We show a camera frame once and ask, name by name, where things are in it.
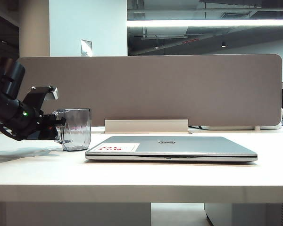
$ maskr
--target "robotic arm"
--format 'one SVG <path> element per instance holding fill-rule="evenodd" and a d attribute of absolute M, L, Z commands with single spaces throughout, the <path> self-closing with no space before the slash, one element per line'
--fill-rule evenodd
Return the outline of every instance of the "robotic arm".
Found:
<path fill-rule="evenodd" d="M 24 73 L 25 68 L 19 62 L 0 57 L 0 131 L 15 140 L 55 140 L 56 126 L 64 126 L 66 119 L 56 120 L 55 115 L 44 114 L 41 106 L 44 100 L 57 99 L 58 89 L 32 87 L 21 102 L 17 95 Z"/>

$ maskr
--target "floor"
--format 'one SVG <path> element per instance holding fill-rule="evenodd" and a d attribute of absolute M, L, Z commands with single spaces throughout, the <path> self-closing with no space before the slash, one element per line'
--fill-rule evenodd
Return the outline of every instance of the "floor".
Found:
<path fill-rule="evenodd" d="M 210 226 L 203 203 L 152 203 L 152 226 Z"/>

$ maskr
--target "desk leg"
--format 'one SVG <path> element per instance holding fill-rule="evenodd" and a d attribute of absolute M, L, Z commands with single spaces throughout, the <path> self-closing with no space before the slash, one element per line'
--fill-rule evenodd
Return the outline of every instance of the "desk leg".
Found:
<path fill-rule="evenodd" d="M 5 202 L 0 226 L 150 226 L 151 203 Z"/>

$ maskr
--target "white wall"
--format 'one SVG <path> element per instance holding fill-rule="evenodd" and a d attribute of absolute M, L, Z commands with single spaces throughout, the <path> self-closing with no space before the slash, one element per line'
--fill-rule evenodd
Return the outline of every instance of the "white wall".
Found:
<path fill-rule="evenodd" d="M 281 56 L 283 61 L 283 40 L 266 42 L 266 43 L 250 45 L 240 48 L 223 49 L 221 51 L 212 52 L 208 54 L 239 54 L 239 53 L 277 53 Z"/>
<path fill-rule="evenodd" d="M 126 0 L 50 0 L 50 56 L 127 56 Z"/>

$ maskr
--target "dell logo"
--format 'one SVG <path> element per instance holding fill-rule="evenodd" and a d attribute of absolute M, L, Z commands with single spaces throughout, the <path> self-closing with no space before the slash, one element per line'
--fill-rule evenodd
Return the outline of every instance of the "dell logo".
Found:
<path fill-rule="evenodd" d="M 166 145 L 170 145 L 170 144 L 175 144 L 175 141 L 159 141 L 160 144 L 166 144 Z"/>

